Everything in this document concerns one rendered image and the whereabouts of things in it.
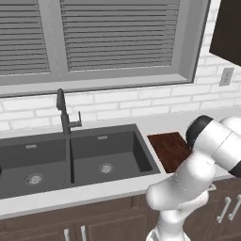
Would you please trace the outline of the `dark wooden cutting board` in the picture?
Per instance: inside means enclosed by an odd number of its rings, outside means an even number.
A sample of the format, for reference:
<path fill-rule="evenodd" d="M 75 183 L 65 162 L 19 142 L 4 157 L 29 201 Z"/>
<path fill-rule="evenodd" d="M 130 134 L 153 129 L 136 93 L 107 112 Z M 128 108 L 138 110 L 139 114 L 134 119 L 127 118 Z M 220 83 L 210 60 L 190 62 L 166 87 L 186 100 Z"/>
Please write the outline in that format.
<path fill-rule="evenodd" d="M 192 154 L 178 132 L 148 135 L 153 149 L 166 173 L 172 173 Z"/>

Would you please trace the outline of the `dark grey tap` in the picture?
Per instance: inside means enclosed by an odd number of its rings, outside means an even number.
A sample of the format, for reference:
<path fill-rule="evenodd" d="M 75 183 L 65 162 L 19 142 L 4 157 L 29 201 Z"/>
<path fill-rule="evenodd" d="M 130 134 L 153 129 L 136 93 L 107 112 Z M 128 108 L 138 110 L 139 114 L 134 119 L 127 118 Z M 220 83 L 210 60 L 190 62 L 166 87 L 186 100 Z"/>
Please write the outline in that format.
<path fill-rule="evenodd" d="M 72 128 L 82 126 L 81 113 L 78 113 L 78 121 L 70 121 L 66 108 L 65 95 L 62 88 L 57 90 L 56 108 L 61 112 L 60 118 L 64 136 L 69 136 Z"/>

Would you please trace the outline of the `dark grey double sink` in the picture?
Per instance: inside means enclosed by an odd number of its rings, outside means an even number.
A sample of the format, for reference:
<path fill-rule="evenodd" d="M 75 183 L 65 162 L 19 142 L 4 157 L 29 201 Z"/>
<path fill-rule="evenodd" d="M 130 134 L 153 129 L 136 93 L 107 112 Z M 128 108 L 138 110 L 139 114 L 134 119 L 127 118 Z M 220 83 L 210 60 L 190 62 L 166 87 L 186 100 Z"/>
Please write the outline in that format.
<path fill-rule="evenodd" d="M 134 124 L 0 139 L 0 199 L 158 172 Z"/>

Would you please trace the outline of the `grey window with blinds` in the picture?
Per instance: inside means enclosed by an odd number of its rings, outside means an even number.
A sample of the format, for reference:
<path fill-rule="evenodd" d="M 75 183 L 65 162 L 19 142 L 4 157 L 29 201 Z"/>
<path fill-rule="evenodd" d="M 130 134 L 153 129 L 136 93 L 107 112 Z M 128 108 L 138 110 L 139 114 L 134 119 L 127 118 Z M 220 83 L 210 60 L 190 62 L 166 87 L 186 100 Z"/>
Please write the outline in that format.
<path fill-rule="evenodd" d="M 0 96 L 194 79 L 210 0 L 0 0 Z"/>

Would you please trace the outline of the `brown cupboard door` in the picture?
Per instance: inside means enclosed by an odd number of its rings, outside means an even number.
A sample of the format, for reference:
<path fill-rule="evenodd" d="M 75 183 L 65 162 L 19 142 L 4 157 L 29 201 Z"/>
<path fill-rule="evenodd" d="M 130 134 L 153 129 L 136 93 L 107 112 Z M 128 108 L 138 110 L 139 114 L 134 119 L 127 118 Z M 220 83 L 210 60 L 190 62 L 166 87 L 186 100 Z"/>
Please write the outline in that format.
<path fill-rule="evenodd" d="M 70 241 L 77 241 L 73 225 L 3 234 L 0 241 L 65 241 L 65 229 L 69 229 Z"/>
<path fill-rule="evenodd" d="M 186 218 L 184 231 L 191 241 L 204 240 L 217 212 L 222 193 L 227 188 L 229 181 L 229 179 L 215 181 L 214 185 L 217 189 L 209 191 L 208 202 Z"/>
<path fill-rule="evenodd" d="M 228 219 L 228 214 L 233 211 L 237 203 L 237 195 L 241 194 L 241 178 L 231 179 L 228 190 L 232 194 L 231 206 L 228 209 L 227 216 L 224 219 L 224 227 L 221 229 L 221 235 L 217 241 L 241 241 L 241 205 L 232 221 Z"/>
<path fill-rule="evenodd" d="M 86 226 L 88 241 L 145 241 L 147 213 L 134 210 L 76 221 L 77 241 L 82 241 L 83 225 Z"/>

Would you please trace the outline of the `grey wall socket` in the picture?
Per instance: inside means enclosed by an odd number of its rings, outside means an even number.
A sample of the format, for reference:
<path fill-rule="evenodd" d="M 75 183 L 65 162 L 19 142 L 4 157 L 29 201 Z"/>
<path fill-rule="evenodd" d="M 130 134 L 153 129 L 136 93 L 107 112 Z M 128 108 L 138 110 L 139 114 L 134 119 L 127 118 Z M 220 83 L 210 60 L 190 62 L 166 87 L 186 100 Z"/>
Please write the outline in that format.
<path fill-rule="evenodd" d="M 232 79 L 232 76 L 233 76 L 233 71 L 234 71 L 234 68 L 225 68 L 223 70 L 223 73 L 221 75 L 221 79 L 220 79 L 220 82 L 219 82 L 219 85 L 221 87 L 230 85 L 231 79 Z"/>

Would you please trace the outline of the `dark brown wall cupboard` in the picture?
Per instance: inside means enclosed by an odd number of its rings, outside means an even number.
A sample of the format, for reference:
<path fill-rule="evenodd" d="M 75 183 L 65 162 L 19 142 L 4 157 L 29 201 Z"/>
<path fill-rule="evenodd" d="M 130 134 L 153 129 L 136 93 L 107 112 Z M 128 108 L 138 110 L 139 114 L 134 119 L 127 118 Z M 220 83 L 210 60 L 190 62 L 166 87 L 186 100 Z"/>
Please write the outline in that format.
<path fill-rule="evenodd" d="M 241 67 L 241 0 L 221 0 L 209 52 Z"/>

